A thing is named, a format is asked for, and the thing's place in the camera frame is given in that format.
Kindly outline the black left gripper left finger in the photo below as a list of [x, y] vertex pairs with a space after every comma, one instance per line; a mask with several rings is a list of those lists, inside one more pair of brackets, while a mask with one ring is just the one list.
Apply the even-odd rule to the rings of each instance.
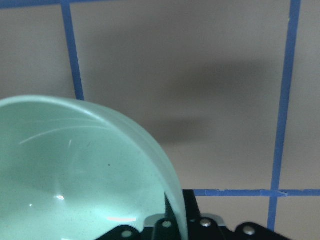
[[180, 191], [181, 202], [174, 202], [164, 196], [165, 212], [146, 217], [142, 229], [129, 224], [120, 224], [98, 240], [185, 240], [187, 238], [187, 213], [184, 192]]

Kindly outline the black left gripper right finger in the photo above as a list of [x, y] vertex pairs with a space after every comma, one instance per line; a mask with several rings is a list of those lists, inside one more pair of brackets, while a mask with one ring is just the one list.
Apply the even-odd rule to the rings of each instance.
[[235, 230], [230, 230], [222, 217], [200, 212], [193, 190], [184, 189], [182, 192], [190, 240], [288, 240], [253, 222], [241, 223]]

